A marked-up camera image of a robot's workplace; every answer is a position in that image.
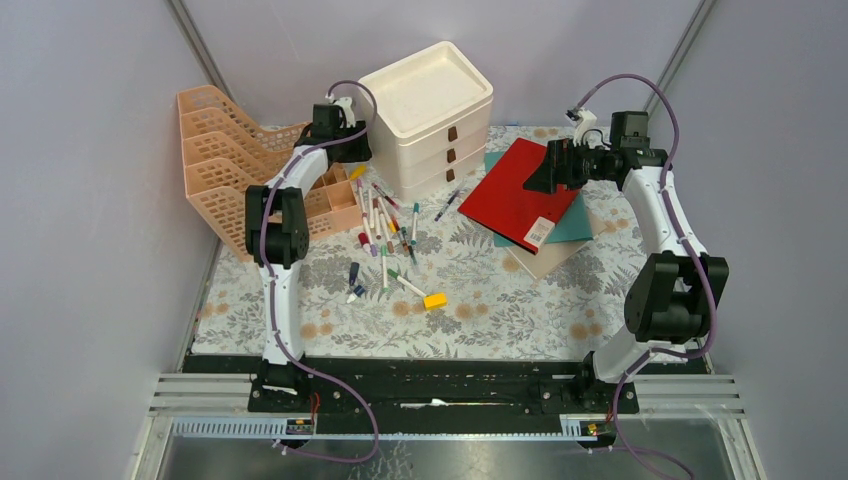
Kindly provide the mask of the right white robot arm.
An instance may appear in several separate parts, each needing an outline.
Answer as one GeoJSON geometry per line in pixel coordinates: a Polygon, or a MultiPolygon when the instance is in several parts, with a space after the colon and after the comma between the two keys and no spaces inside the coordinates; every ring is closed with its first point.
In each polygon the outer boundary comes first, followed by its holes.
{"type": "Polygon", "coordinates": [[[584,140],[595,126],[594,114],[579,107],[567,116],[575,125],[573,137],[549,142],[525,189],[551,194],[559,186],[573,190],[590,181],[615,182],[647,251],[624,301],[624,326],[585,357],[568,383],[571,399],[597,412],[617,401],[651,358],[693,360],[708,352],[729,267],[707,252],[689,225],[675,189],[673,154],[652,147],[647,113],[614,113],[610,140],[601,146],[584,140]]]}

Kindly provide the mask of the yellow marker cap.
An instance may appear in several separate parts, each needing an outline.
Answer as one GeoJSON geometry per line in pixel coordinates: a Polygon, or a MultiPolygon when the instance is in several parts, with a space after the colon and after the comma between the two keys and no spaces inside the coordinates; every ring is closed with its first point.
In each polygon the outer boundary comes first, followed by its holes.
{"type": "Polygon", "coordinates": [[[359,165],[350,173],[349,179],[351,181],[357,180],[366,172],[366,170],[367,166],[365,164],[359,165]]]}

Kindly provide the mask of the white three-drawer cabinet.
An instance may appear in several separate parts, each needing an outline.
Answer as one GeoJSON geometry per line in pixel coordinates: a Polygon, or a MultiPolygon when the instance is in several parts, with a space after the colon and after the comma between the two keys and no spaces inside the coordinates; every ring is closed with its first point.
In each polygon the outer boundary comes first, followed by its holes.
{"type": "Polygon", "coordinates": [[[450,41],[359,79],[376,174],[404,203],[454,185],[482,164],[494,88],[450,41]]]}

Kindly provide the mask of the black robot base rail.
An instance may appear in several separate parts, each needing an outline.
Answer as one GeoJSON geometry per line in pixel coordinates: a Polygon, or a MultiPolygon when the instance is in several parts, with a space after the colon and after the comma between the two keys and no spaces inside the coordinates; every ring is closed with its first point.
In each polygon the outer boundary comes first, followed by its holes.
{"type": "Polygon", "coordinates": [[[468,361],[308,358],[304,364],[343,380],[356,399],[325,380],[311,400],[255,400],[256,357],[197,356],[159,380],[155,404],[189,412],[289,416],[299,434],[555,434],[562,418],[604,419],[611,411],[648,414],[659,402],[688,411],[704,396],[706,369],[655,365],[627,382],[610,406],[582,407],[567,392],[577,361],[468,361]]]}

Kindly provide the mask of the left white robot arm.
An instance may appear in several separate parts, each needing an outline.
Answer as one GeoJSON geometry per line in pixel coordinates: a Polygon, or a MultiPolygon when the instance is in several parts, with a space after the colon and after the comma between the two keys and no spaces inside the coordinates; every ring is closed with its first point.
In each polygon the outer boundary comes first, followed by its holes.
{"type": "Polygon", "coordinates": [[[297,318],[297,283],[310,244],[305,196],[334,161],[370,158],[367,123],[355,118],[350,101],[316,104],[291,158],[264,185],[245,191],[245,248],[259,267],[266,311],[266,346],[251,394],[255,400],[274,399],[288,411],[315,397],[316,378],[361,398],[343,380],[303,363],[297,318]]]}

